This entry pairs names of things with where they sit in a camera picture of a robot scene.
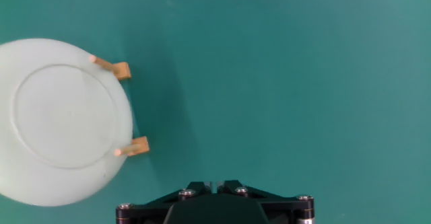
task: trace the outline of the green tabletop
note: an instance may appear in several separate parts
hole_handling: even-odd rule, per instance
[[[22,38],[127,61],[152,150],[79,203],[0,196],[0,223],[232,179],[313,195],[320,224],[431,223],[431,0],[0,0],[0,43]]]

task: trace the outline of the wooden peg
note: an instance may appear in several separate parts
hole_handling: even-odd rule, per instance
[[[88,60],[90,60],[92,63],[96,63],[106,70],[113,72],[118,80],[130,79],[132,77],[130,74],[129,65],[126,62],[112,64],[94,55],[90,55]]]
[[[140,153],[146,153],[150,150],[150,146],[148,145],[147,137],[139,137],[132,140],[132,144],[123,147],[122,149],[115,149],[114,155],[119,157],[122,155],[134,156]]]

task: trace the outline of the screw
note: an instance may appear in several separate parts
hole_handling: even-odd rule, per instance
[[[134,205],[134,204],[131,204],[131,203],[124,203],[124,204],[120,204],[120,205],[119,205],[119,208],[120,208],[121,210],[129,210],[129,209],[132,209],[134,206],[135,206],[135,205]]]
[[[191,189],[190,190],[183,189],[178,194],[181,195],[181,196],[192,196],[192,195],[196,194],[196,191],[195,190],[191,190]]]
[[[235,192],[237,192],[237,193],[247,193],[248,189],[247,189],[246,186],[241,186],[241,187],[236,188]]]
[[[306,195],[306,194],[300,194],[296,197],[298,200],[312,200],[313,197]]]

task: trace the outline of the plate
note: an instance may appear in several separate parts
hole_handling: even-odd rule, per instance
[[[132,113],[115,76],[90,53],[49,39],[0,46],[0,193],[52,207],[103,188],[126,157]]]

